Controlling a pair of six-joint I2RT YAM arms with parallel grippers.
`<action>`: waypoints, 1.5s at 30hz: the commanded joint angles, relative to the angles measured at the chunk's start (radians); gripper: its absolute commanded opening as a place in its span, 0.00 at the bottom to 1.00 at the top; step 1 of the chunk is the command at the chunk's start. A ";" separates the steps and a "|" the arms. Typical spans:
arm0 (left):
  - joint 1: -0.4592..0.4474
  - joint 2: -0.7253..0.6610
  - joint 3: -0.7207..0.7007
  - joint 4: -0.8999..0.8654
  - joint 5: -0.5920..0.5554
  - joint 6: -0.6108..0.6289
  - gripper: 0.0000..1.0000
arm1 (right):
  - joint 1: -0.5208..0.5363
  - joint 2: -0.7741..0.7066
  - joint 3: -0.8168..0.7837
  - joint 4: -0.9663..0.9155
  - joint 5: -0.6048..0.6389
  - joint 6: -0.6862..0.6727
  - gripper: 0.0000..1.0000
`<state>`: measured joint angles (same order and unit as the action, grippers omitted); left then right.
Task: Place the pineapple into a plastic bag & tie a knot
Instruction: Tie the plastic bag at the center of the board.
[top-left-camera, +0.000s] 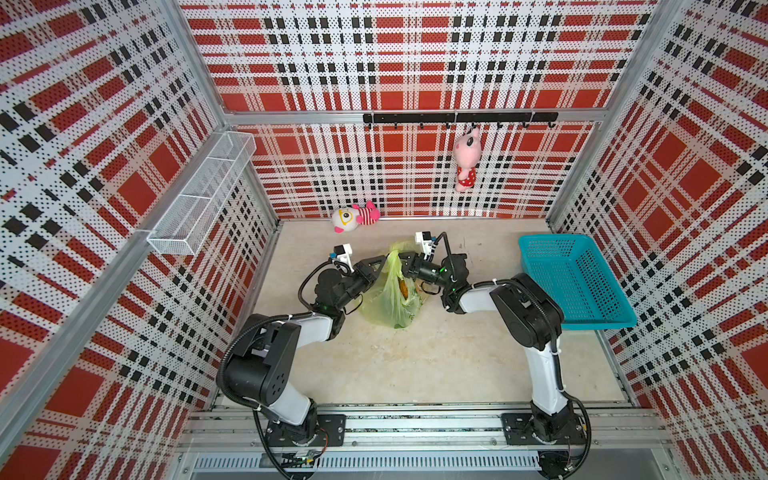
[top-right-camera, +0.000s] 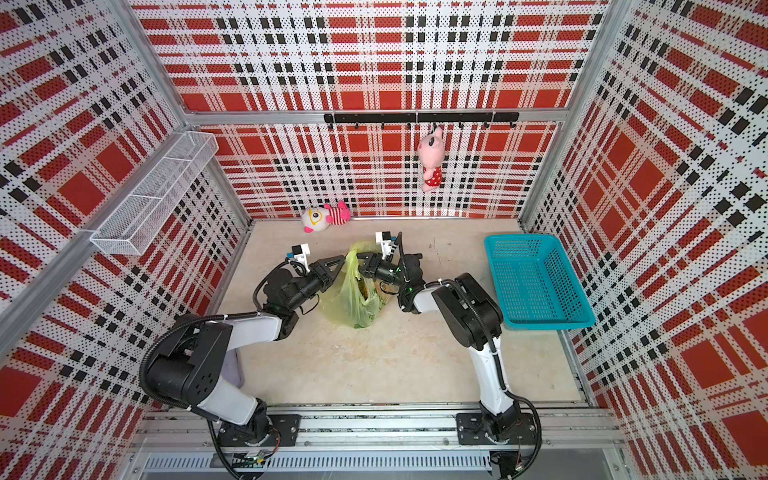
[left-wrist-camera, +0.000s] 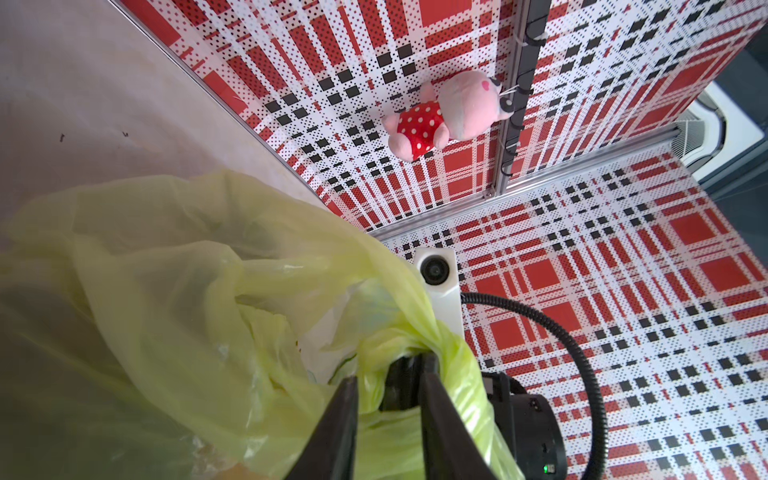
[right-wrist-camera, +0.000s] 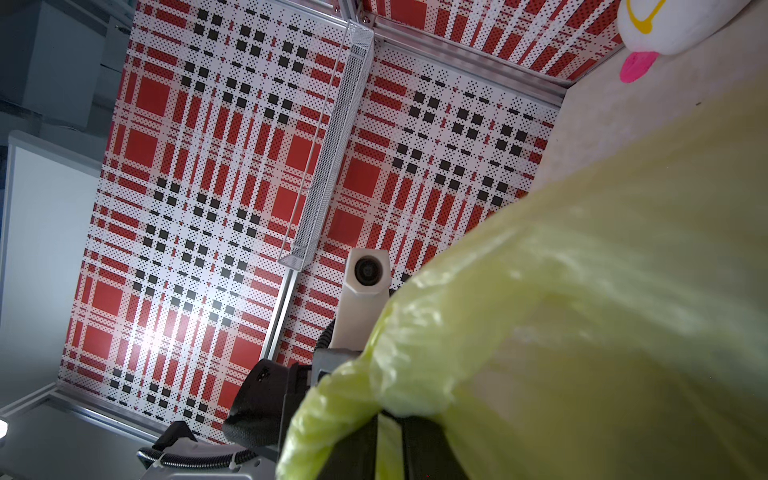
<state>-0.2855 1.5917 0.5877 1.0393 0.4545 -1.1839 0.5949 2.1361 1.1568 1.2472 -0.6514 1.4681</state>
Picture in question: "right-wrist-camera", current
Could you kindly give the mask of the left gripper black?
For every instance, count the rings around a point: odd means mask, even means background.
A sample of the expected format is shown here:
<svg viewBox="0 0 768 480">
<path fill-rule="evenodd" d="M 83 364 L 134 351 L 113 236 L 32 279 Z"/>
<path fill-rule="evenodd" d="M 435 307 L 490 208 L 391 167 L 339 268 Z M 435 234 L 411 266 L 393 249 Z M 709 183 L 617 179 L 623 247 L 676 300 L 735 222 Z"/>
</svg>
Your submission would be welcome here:
<svg viewBox="0 0 768 480">
<path fill-rule="evenodd" d="M 310 388 L 358 351 L 318 349 L 310 365 L 290 367 L 259 361 L 241 385 L 222 431 L 225 438 L 250 450 L 280 450 L 291 419 Z"/>
</svg>

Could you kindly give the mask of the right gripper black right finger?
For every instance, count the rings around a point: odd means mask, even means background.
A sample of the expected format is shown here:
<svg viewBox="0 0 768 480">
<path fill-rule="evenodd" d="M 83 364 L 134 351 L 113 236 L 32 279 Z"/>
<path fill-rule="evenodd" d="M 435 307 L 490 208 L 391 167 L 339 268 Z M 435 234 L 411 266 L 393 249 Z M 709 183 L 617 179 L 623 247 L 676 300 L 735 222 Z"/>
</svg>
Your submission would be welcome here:
<svg viewBox="0 0 768 480">
<path fill-rule="evenodd" d="M 405 479 L 468 479 L 439 424 L 407 417 L 400 426 Z"/>
</svg>

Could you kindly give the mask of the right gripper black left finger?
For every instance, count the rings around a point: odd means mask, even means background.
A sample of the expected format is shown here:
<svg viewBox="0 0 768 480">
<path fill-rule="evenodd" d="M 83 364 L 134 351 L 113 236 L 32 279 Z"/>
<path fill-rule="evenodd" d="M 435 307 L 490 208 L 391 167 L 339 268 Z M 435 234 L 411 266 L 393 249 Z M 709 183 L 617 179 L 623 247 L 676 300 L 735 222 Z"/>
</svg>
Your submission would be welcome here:
<svg viewBox="0 0 768 480">
<path fill-rule="evenodd" d="M 317 480 L 374 480 L 376 475 L 378 417 L 339 441 Z"/>
</svg>

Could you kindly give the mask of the yellow-green plastic bag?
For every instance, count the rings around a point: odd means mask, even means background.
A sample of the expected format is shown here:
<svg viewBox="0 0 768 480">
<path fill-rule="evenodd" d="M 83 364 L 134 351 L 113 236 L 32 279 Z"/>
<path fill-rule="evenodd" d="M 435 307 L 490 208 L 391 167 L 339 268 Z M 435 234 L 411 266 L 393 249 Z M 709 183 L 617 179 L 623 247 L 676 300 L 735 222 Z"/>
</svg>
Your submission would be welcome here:
<svg viewBox="0 0 768 480">
<path fill-rule="evenodd" d="M 378 412 L 472 479 L 767 475 L 767 79 L 483 221 L 302 402 L 313 479 Z"/>
</svg>

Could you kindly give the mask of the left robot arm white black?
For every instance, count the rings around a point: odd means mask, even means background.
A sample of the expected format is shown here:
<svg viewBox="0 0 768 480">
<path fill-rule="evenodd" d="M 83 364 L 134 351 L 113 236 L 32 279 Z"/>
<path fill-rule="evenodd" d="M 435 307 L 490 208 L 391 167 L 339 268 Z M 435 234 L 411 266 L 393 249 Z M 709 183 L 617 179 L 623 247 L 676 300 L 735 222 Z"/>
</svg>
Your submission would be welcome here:
<svg viewBox="0 0 768 480">
<path fill-rule="evenodd" d="M 138 450 L 144 477 L 255 477 L 258 467 L 279 460 L 291 419 L 310 388 L 359 355 L 355 350 L 320 348 L 310 365 L 259 361 L 240 386 L 223 424 L 228 442 L 203 443 L 185 422 L 176 421 L 152 446 Z"/>
</svg>

